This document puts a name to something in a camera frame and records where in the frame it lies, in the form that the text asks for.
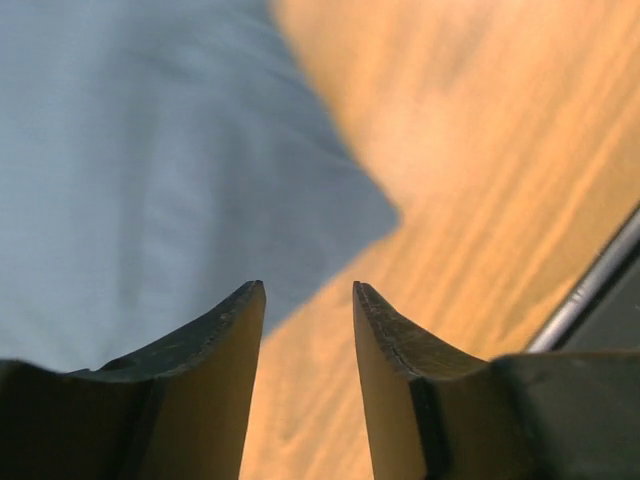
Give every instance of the orange wooden floor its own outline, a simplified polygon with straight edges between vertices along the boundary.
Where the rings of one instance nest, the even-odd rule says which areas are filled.
[[[369,479],[352,281],[473,354],[520,349],[640,200],[640,2],[274,14],[403,220],[264,343],[242,479]]]

